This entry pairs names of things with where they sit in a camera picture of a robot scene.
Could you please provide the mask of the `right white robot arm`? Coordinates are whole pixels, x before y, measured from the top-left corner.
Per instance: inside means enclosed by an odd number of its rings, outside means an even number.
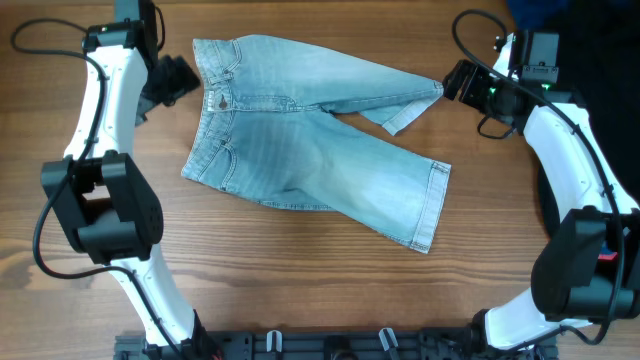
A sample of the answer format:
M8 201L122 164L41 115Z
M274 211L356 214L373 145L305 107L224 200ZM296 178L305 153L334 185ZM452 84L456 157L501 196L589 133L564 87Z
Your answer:
M476 351L518 353L639 314L639 206L603 155L581 93L561 78L559 48L553 32L503 34L494 65L466 54L444 81L448 99L505 124L533 149L550 237L530 287L475 316Z

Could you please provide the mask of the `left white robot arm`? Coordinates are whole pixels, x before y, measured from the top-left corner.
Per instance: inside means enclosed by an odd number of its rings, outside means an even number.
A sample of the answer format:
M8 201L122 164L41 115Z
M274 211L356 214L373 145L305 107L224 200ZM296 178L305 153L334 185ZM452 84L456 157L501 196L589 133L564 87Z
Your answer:
M79 58L87 64L80 118L61 160L44 164L47 202L36 223L33 253L55 213L70 246L89 256L126 292L145 326L142 352L150 359L207 359L215 345L176 287L163 258L160 201L133 158L134 130L159 104L171 106L198 87L182 58L160 58L161 12L151 1L118 1L112 23L85 30Z

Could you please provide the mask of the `light blue denim shorts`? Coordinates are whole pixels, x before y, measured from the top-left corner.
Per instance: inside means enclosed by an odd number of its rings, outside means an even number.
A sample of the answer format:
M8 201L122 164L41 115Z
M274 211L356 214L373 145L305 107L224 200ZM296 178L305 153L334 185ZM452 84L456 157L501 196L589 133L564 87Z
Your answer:
M435 237L451 168L342 121L397 134L435 80L267 35L197 39L203 107L185 178L278 209L337 211L412 250Z

